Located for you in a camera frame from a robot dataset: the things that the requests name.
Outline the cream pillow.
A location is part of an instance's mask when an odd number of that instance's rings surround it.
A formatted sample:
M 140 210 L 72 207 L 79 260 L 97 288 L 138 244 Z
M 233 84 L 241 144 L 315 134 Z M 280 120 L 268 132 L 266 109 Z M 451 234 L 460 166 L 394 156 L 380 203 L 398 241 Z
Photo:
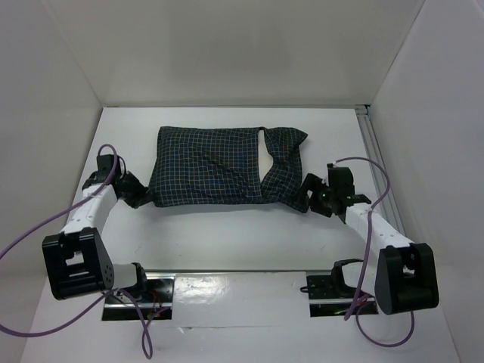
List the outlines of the cream pillow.
M 265 143 L 265 130 L 260 129 L 258 131 L 258 170 L 259 180 L 263 182 L 271 168 L 273 167 L 273 158 L 268 152 L 267 145 Z

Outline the dark plaid pillowcase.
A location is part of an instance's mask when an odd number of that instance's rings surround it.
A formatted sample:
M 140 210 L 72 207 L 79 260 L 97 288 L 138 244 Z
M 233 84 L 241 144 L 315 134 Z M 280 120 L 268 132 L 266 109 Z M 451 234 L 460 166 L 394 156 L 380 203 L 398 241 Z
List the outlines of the dark plaid pillowcase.
M 259 180 L 258 131 L 273 167 Z M 149 188 L 157 207 L 197 204 L 282 203 L 299 211 L 303 183 L 299 147 L 307 134 L 295 128 L 196 129 L 163 126 Z

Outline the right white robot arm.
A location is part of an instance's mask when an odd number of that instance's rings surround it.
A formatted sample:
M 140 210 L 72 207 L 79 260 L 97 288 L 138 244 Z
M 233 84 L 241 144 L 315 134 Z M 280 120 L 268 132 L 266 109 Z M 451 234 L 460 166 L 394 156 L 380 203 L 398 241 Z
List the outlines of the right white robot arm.
M 337 216 L 366 244 L 363 259 L 334 263 L 326 285 L 309 278 L 308 293 L 320 299 L 324 292 L 339 298 L 373 297 L 387 315 L 424 309 L 439 304 L 433 251 L 400 234 L 382 215 L 371 209 L 371 200 L 355 192 L 353 174 L 347 167 L 330 164 L 327 178 L 308 174 L 298 198 L 310 211 Z

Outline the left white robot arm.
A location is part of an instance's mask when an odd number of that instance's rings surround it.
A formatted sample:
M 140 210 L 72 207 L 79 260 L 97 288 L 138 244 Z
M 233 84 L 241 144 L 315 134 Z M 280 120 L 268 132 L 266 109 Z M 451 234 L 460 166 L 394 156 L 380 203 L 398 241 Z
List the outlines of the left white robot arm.
M 138 262 L 112 262 L 101 234 L 118 201 L 137 209 L 152 201 L 150 189 L 126 170 L 122 157 L 96 158 L 98 169 L 82 186 L 81 205 L 58 234 L 47 236 L 42 252 L 55 299 L 69 299 L 122 289 L 133 302 L 149 293 L 144 268 Z

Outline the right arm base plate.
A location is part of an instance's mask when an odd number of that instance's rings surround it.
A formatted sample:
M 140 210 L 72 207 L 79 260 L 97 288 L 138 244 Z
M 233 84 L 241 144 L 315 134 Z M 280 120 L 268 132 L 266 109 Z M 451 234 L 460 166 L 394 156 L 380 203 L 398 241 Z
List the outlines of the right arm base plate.
M 299 289 L 309 299 L 311 318 L 344 317 L 355 294 L 354 287 L 337 281 L 331 271 L 306 273 L 306 284 Z

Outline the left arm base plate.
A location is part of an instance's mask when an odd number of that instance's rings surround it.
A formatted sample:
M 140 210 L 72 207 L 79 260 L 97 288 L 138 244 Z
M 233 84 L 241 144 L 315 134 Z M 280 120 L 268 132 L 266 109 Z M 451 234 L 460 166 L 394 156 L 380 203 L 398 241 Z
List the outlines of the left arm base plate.
M 148 271 L 146 290 L 134 293 L 143 318 L 148 321 L 172 319 L 175 273 Z M 134 303 L 125 295 L 116 292 L 105 299 L 102 321 L 136 321 L 138 313 Z

